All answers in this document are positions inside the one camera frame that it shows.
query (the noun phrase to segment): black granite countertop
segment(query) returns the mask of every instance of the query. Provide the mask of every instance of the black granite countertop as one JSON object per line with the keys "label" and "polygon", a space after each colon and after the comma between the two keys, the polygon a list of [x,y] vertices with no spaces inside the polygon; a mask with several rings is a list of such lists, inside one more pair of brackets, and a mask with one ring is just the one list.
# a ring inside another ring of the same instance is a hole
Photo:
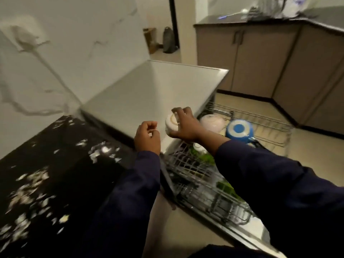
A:
{"label": "black granite countertop", "polygon": [[134,151],[64,116],[0,160],[0,257],[66,257]]}
{"label": "black granite countertop", "polygon": [[220,15],[209,15],[194,26],[306,22],[324,27],[328,30],[344,33],[344,6],[308,9],[304,14],[305,17],[292,19],[269,19],[265,21],[248,21],[247,16],[243,14],[234,14],[223,19],[218,19]]}

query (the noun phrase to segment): brown cabinet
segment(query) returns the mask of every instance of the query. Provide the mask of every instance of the brown cabinet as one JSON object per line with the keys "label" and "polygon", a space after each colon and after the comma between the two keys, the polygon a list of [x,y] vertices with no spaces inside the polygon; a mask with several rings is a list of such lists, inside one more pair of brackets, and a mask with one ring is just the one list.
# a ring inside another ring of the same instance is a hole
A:
{"label": "brown cabinet", "polygon": [[344,56],[344,37],[305,25],[273,99],[299,124],[316,107]]}
{"label": "brown cabinet", "polygon": [[306,126],[344,134],[344,77],[316,108]]}
{"label": "brown cabinet", "polygon": [[271,98],[299,26],[242,28],[231,91]]}
{"label": "brown cabinet", "polygon": [[232,84],[239,29],[217,26],[196,28],[198,65],[229,70],[219,86],[222,90],[230,90]]}

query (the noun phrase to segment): person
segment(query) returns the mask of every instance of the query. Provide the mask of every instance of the person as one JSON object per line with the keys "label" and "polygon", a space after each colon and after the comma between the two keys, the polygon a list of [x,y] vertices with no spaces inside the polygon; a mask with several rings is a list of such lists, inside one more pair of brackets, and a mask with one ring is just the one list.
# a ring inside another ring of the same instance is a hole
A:
{"label": "person", "polygon": [[[262,220],[271,244],[287,257],[341,256],[344,188],[299,162],[205,130],[190,108],[174,108],[174,138],[197,142],[214,156],[221,174]],[[158,123],[144,121],[135,136],[133,169],[97,212],[75,257],[141,257],[149,214],[160,188]],[[200,257],[269,257],[264,252],[209,245]]]}

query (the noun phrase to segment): dishwasher rack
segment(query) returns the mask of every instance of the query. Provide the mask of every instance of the dishwasher rack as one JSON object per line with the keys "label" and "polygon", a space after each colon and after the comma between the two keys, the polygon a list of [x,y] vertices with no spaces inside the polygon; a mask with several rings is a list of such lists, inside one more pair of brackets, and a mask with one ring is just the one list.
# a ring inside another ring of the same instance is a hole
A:
{"label": "dishwasher rack", "polygon": [[[282,156],[288,155],[292,132],[290,124],[213,102],[206,105],[199,117],[206,114],[219,114],[227,123],[232,119],[245,119],[251,122],[255,138],[266,149]],[[247,224],[256,215],[226,182],[212,157],[209,157],[206,160],[200,158],[193,150],[193,145],[186,142],[181,142],[166,156],[166,167],[174,184],[176,201],[197,209],[227,228],[231,224]]]}

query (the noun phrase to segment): person's left hand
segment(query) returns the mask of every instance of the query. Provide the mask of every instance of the person's left hand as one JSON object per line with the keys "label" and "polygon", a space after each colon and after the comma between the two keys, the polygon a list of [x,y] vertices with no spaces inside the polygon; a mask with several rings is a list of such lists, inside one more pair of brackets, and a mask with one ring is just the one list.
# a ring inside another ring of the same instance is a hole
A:
{"label": "person's left hand", "polygon": [[139,125],[134,138],[137,151],[151,151],[160,154],[160,133],[157,128],[157,121],[144,121]]}

